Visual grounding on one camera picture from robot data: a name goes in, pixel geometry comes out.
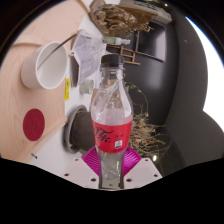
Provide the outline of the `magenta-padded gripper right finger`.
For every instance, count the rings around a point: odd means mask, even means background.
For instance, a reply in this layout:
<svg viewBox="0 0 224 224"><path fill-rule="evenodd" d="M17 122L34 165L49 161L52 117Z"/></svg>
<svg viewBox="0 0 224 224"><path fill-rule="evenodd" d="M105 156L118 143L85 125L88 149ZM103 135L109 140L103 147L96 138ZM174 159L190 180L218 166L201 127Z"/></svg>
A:
<svg viewBox="0 0 224 224"><path fill-rule="evenodd" d="M123 188L140 188L152 183L162 176L150 158L142 158L128 147L122 163Z"/></svg>

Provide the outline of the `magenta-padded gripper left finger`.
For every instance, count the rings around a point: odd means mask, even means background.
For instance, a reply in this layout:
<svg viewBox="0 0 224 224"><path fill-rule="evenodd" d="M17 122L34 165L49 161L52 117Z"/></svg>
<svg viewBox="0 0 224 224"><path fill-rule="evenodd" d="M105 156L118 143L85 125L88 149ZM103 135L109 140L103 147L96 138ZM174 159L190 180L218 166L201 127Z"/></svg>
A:
<svg viewBox="0 0 224 224"><path fill-rule="evenodd" d="M81 158L74 158L61 177L84 188L98 189L100 159L96 148L91 148Z"/></svg>

